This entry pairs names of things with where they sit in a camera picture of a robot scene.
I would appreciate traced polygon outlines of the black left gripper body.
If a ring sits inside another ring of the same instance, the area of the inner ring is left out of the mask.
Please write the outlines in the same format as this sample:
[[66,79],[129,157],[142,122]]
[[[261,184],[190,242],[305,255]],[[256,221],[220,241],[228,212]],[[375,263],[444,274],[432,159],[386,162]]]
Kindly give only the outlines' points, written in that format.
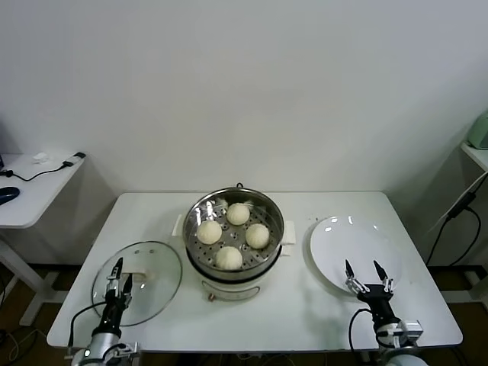
[[105,296],[105,308],[98,325],[99,333],[121,334],[120,323],[126,309],[126,296],[110,293]]

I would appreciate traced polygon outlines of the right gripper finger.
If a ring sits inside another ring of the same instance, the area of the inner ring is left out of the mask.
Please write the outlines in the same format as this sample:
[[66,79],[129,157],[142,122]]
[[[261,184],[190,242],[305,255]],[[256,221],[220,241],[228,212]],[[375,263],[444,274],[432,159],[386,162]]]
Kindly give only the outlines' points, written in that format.
[[350,265],[348,260],[345,260],[345,274],[345,284],[353,294],[365,294],[368,292],[368,287],[366,287],[355,277],[355,273],[353,272],[352,266]]
[[374,260],[374,267],[375,267],[375,270],[377,272],[379,279],[381,280],[381,282],[383,284],[384,291],[386,293],[392,294],[393,293],[393,288],[392,288],[393,279],[387,275],[386,270],[376,260]]

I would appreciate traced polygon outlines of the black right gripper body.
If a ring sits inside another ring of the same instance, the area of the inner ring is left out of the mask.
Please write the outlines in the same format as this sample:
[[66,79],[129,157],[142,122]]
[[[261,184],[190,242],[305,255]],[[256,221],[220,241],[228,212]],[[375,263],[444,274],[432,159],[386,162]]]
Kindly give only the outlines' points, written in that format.
[[357,298],[366,303],[371,312],[374,324],[394,324],[398,323],[399,319],[395,316],[391,306],[390,299],[393,294],[386,292],[384,286],[380,284],[368,284],[366,288],[369,291],[360,291]]

